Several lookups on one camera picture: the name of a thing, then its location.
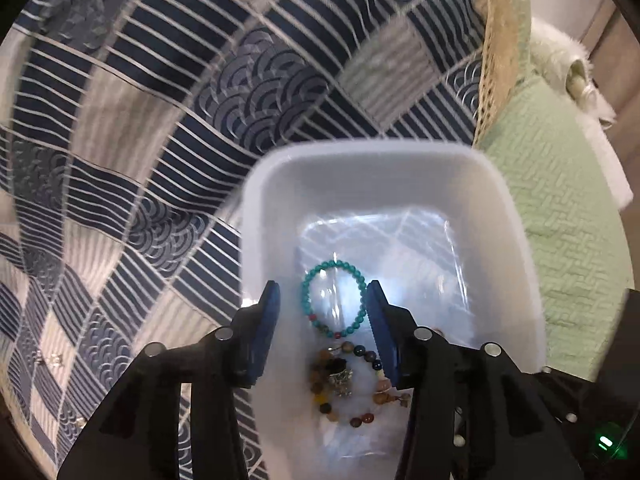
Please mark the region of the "white plastic tray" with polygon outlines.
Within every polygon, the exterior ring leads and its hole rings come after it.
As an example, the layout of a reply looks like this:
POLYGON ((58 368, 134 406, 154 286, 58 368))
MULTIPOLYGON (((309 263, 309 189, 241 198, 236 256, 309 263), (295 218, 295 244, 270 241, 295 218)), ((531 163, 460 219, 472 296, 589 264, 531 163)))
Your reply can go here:
POLYGON ((311 363, 329 341, 304 317, 300 286, 342 260, 416 322, 452 344, 495 342, 524 372, 546 360, 538 280, 521 218, 480 152, 442 142, 336 141, 277 148, 243 186, 241 299, 265 284, 281 307, 266 368, 252 389, 273 479, 390 479, 409 413, 334 424, 312 407, 311 363))

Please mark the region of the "green textured quilt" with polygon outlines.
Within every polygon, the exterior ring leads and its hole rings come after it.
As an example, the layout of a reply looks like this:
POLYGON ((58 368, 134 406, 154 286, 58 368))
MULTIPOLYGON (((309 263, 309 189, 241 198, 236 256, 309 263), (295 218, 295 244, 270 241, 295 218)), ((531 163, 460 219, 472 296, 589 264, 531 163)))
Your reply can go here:
POLYGON ((547 365, 595 378, 634 272, 620 214, 574 112, 535 70, 530 0, 480 0, 474 145, 506 178, 532 248, 547 365))

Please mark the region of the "blue white patchwork cloth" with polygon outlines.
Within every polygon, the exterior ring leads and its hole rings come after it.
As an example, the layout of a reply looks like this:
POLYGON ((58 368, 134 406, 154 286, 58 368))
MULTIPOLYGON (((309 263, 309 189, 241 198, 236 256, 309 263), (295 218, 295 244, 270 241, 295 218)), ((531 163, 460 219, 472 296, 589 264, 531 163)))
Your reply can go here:
POLYGON ((486 0, 28 0, 1 46, 1 393, 54 477, 153 337, 239 309, 291 143, 471 144, 486 0))

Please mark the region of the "white fluffy plush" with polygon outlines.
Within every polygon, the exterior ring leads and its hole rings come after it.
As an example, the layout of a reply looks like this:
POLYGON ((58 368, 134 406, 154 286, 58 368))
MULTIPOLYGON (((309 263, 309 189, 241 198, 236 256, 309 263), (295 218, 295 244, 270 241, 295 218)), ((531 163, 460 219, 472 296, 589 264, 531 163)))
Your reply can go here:
POLYGON ((578 125, 597 157, 616 207, 623 211, 634 199, 634 192, 605 133, 616 123, 616 113, 592 78, 588 50, 579 41, 536 16, 532 18, 529 49, 535 70, 573 107, 578 125))

